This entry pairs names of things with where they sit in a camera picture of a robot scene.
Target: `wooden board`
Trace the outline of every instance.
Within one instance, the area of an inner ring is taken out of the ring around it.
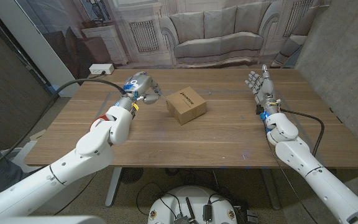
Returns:
[[[140,70],[115,70],[103,79],[119,85]],[[113,146],[112,165],[121,167],[269,167],[278,168],[268,147],[264,127],[255,115],[255,100],[244,80],[248,69],[146,70],[163,94],[192,87],[207,101],[207,112],[183,126],[168,112],[165,101],[139,102],[128,140]],[[319,153],[332,168],[358,168],[358,140],[330,112],[324,101],[296,70],[271,69],[275,89],[289,110],[324,121],[326,131]],[[84,83],[40,138],[25,162],[45,165],[72,150],[84,135],[104,100],[102,113],[119,98],[117,90],[102,83]],[[315,143],[319,123],[297,116]]]

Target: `power strip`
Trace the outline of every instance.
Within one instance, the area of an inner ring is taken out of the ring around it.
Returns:
[[[112,74],[114,66],[112,64],[92,64],[89,70],[92,75],[100,75],[103,71],[105,71],[106,74]]]

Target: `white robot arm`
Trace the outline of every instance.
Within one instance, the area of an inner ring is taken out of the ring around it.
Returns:
[[[145,93],[149,87],[158,94]],[[74,150],[0,193],[0,218],[28,215],[67,185],[110,165],[114,159],[111,145],[123,144],[127,140],[137,110],[136,101],[154,103],[161,92],[158,84],[145,72],[129,78],[124,89],[126,94],[93,122]]]
[[[271,129],[268,141],[284,163],[296,170],[310,185],[317,196],[330,209],[339,223],[358,224],[358,196],[336,178],[310,153],[308,145],[298,136],[298,129],[283,113],[278,112],[279,100],[273,95],[273,83],[267,67],[261,77],[249,74],[247,85],[255,95],[262,119]]]

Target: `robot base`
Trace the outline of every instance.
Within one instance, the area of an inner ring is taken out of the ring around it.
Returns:
[[[188,197],[191,208],[193,209],[195,220],[198,223],[205,223],[203,220],[203,207],[208,203],[209,196],[215,194],[216,192],[211,189],[207,189],[206,187],[182,186],[170,190],[168,193],[175,195],[179,199],[183,216],[187,216],[189,219],[191,219],[190,209],[186,202],[186,198]],[[165,204],[167,204],[168,207],[172,209],[176,216],[180,214],[178,201],[175,197],[165,194],[161,199]],[[211,197],[211,202],[215,200],[218,201],[212,204],[212,220],[208,223],[236,224],[237,219],[232,205],[220,195],[213,195]],[[148,224],[174,223],[175,217],[173,216],[173,213],[166,205],[162,203],[162,201],[158,199],[152,205],[147,222]]]

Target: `black cord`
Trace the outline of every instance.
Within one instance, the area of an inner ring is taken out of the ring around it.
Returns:
[[[119,87],[118,85],[112,83],[112,82],[109,82],[109,81],[106,81],[106,80],[99,80],[99,79],[92,79],[92,78],[81,78],[81,79],[78,79],[78,80],[72,80],[70,82],[67,82],[65,84],[63,84],[59,89],[56,90],[56,92],[50,97],[50,100],[48,102],[48,104],[43,108],[42,112],[39,114],[37,120],[33,123],[33,125],[22,135],[22,137],[17,140],[17,142],[15,144],[13,144],[13,146],[8,150],[6,151],[6,153],[0,157],[0,162],[9,154],[11,153],[16,147],[17,145],[20,144],[20,142],[23,141],[23,139],[31,132],[31,130],[34,128],[34,126],[38,123],[38,121],[41,120],[42,116],[47,112],[47,110],[51,107],[51,103],[53,103],[53,101],[57,98],[58,94],[66,87],[68,87],[69,85],[71,84],[74,84],[74,83],[83,83],[83,82],[100,82],[100,83],[105,83],[105,84],[108,84],[108,85],[111,85],[115,88],[117,88],[121,94],[125,95],[126,92],[125,90],[123,90],[121,87]]]
[[[139,211],[141,214],[147,215],[147,216],[149,215],[149,214],[146,214],[146,213],[144,213],[144,212],[142,212],[142,211],[140,210],[140,208],[139,208],[139,203],[138,203],[138,199],[139,199],[139,195],[140,195],[141,191],[142,191],[146,186],[148,186],[148,185],[150,185],[150,184],[156,185],[156,186],[160,189],[161,193],[174,196],[174,197],[176,198],[176,200],[178,201],[178,204],[179,204],[180,215],[183,216],[183,213],[181,212],[181,206],[180,206],[179,198],[176,197],[175,195],[171,194],[171,193],[165,192],[165,191],[162,190],[162,188],[161,188],[157,183],[155,183],[155,182],[150,182],[150,183],[147,183],[146,185],[144,185],[144,186],[138,191],[138,193],[137,193],[137,195],[136,195],[136,207],[137,207],[138,211]],[[173,210],[161,199],[161,197],[160,197],[159,199],[161,200],[161,202],[162,202],[167,208],[169,208],[169,210],[171,210],[173,216],[174,216],[175,219],[176,219],[177,216],[175,215],[175,212],[173,212]]]
[[[315,119],[316,121],[318,121],[320,123],[320,126],[321,126],[320,134],[318,136],[316,144],[314,145],[313,152],[311,153],[314,157],[316,157],[317,148],[320,145],[321,138],[323,138],[323,134],[324,134],[324,123],[320,119],[318,119],[318,118],[316,118],[315,116],[312,116],[312,115],[303,114],[303,113],[294,112],[294,111],[289,111],[289,110],[286,110],[286,109],[283,109],[283,108],[280,108],[280,111],[291,113],[291,114],[297,114],[297,115],[300,115],[300,116],[305,116],[305,117],[308,117],[308,118],[311,118],[311,119]]]
[[[160,200],[167,208],[169,208],[169,210],[171,210],[173,216],[175,217],[175,219],[177,219],[178,217],[175,215],[175,212],[172,211],[172,209],[162,200],[162,198],[160,198]]]
[[[66,206],[64,206],[62,209],[60,209],[57,213],[53,214],[53,215],[57,215],[59,214],[61,211],[63,211],[65,208],[67,208],[67,206],[69,206],[75,199],[78,198],[78,196],[80,196],[82,194],[82,192],[84,192],[84,190],[87,188],[87,186],[89,186],[89,184],[92,182],[92,180],[94,179],[94,177],[96,176],[96,174],[98,173],[98,171],[96,171],[92,178],[89,180],[89,182],[85,185],[84,189],[82,189],[82,191],[80,193],[78,193],[77,196],[75,196],[75,198],[73,198],[73,200],[71,200]]]
[[[265,135],[265,137],[266,137],[267,145],[268,145],[270,151],[272,152],[273,157],[274,157],[274,159],[276,160],[278,166],[280,167],[281,171],[283,172],[283,174],[284,174],[286,180],[287,180],[288,183],[290,184],[293,193],[295,194],[295,196],[297,197],[297,199],[298,199],[299,202],[301,203],[302,207],[303,207],[303,208],[305,209],[305,211],[308,213],[308,215],[310,216],[310,218],[311,218],[316,224],[318,224],[317,221],[316,221],[316,220],[313,218],[313,216],[311,215],[311,213],[308,211],[308,209],[305,207],[305,205],[303,204],[303,202],[301,201],[301,199],[299,198],[299,196],[298,196],[298,194],[296,193],[295,189],[293,188],[293,186],[292,186],[290,180],[288,179],[288,177],[287,177],[287,175],[285,174],[283,168],[281,167],[280,163],[278,162],[277,156],[274,154],[273,149],[270,147],[269,140],[267,139],[267,135]]]
[[[238,209],[238,208],[236,208],[236,207],[234,207],[234,206],[232,206],[232,207],[233,207],[234,209],[236,209],[237,214],[238,214],[238,216],[240,216],[240,218],[241,218],[241,220],[242,220],[243,224],[247,224],[247,223],[246,223],[246,221],[244,220],[244,218],[242,217],[242,215],[241,215],[241,213],[240,213],[239,209]]]
[[[219,194],[218,194],[218,193],[213,193],[213,194],[211,194],[211,195],[209,196],[209,198],[208,198],[208,201],[207,201],[207,204],[208,204],[208,205],[211,204],[211,197],[212,197],[213,195],[219,195]]]
[[[91,78],[98,78],[100,76],[103,76],[104,74],[106,74],[106,71],[102,71],[102,73],[100,73],[99,75],[95,75],[94,77]]]

